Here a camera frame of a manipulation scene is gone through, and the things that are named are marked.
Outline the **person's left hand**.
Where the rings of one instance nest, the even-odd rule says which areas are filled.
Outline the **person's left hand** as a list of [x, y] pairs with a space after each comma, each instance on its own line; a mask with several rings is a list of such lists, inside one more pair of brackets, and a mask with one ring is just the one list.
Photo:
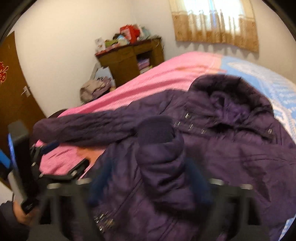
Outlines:
[[13, 202], [13, 212], [17, 221], [23, 225], [31, 226], [39, 213], [39, 209], [36, 207], [28, 214], [25, 214], [20, 204], [17, 201]]

